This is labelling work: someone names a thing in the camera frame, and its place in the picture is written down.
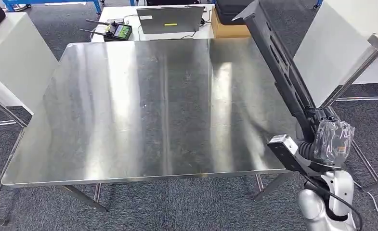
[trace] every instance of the laptop lid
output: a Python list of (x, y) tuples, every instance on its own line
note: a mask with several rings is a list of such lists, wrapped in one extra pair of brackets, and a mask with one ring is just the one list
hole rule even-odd
[(203, 6), (137, 9), (144, 34), (195, 32), (199, 30)]

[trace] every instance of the cable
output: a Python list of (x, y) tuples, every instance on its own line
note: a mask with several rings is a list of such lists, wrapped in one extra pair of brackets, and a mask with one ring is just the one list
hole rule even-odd
[(210, 12), (212, 11), (213, 9), (209, 10), (209, 19), (207, 21), (205, 21), (205, 23), (208, 23), (210, 22), (210, 19), (211, 19), (211, 15), (210, 15)]
[(346, 202), (345, 200), (343, 200), (342, 198), (336, 196), (335, 194), (331, 193), (330, 191), (322, 188), (321, 186), (319, 186), (318, 183), (316, 183), (315, 181), (313, 181), (311, 178), (309, 178), (308, 176), (306, 175), (302, 175), (307, 181), (309, 181), (309, 183), (313, 184), (316, 188), (318, 188), (318, 190), (322, 191), (323, 193), (326, 193), (327, 195), (329, 196), (332, 196), (334, 197), (335, 199), (337, 199), (338, 201), (344, 203), (348, 208), (350, 208), (353, 212), (355, 212), (359, 218), (359, 228), (357, 228), (357, 231), (361, 231), (362, 228), (363, 228), (363, 218), (362, 218), (362, 215), (360, 215), (360, 213), (351, 205), (349, 204), (348, 202)]
[(373, 197), (373, 195), (370, 194), (370, 192), (364, 190), (363, 187), (362, 187), (360, 184), (356, 183), (355, 181), (353, 181), (353, 182), (355, 183), (355, 185), (357, 185), (357, 187), (359, 187), (363, 192), (367, 193), (367, 194), (372, 198), (372, 200), (373, 200), (373, 204), (375, 205), (375, 209), (376, 209), (376, 211), (377, 211), (377, 213), (378, 213), (378, 205), (376, 204), (376, 200), (375, 200), (375, 198)]
[(138, 26), (138, 37), (139, 37), (139, 41), (141, 41), (141, 34), (139, 33), (139, 28), (141, 28), (142, 27), (142, 25), (139, 25)]
[[(210, 19), (211, 19), (211, 18), (210, 18), (210, 11), (211, 11), (211, 10), (209, 10), (209, 19), (208, 19), (207, 21), (205, 21), (203, 25), (200, 25), (199, 28), (202, 27), (202, 26), (204, 26), (206, 23), (211, 23), (211, 22), (209, 22)], [(180, 39), (184, 39), (185, 37), (193, 37), (193, 36), (196, 34), (196, 32), (197, 32), (197, 31), (195, 31), (192, 35), (186, 35), (186, 36), (183, 36), (183, 37), (181, 37)]]
[(183, 36), (181, 37), (180, 39), (184, 39), (185, 37), (193, 37), (195, 34), (196, 34), (197, 31), (195, 31), (192, 35), (186, 35), (186, 36)]
[(125, 23), (125, 24), (129, 25), (129, 21), (125, 22), (125, 18), (127, 18), (127, 17), (131, 17), (131, 16), (138, 16), (138, 15), (137, 15), (137, 14), (131, 14), (131, 15), (126, 15), (126, 16), (124, 16), (124, 23)]

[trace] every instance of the stainless steel table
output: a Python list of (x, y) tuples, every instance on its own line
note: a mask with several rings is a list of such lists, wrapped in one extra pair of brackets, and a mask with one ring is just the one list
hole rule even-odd
[(251, 39), (69, 44), (2, 184), (105, 210), (71, 185), (284, 173), (266, 143), (295, 125)]

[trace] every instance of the plastic bag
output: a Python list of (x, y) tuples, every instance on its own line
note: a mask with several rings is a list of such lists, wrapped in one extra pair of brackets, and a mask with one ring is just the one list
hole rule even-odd
[(355, 128), (341, 120), (322, 120), (315, 138), (314, 157), (322, 164), (341, 166), (348, 158)]

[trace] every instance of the controller screen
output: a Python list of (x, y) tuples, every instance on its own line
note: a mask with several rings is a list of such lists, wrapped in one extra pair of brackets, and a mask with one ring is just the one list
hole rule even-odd
[(114, 33), (114, 36), (126, 39), (129, 29), (129, 26), (119, 25)]

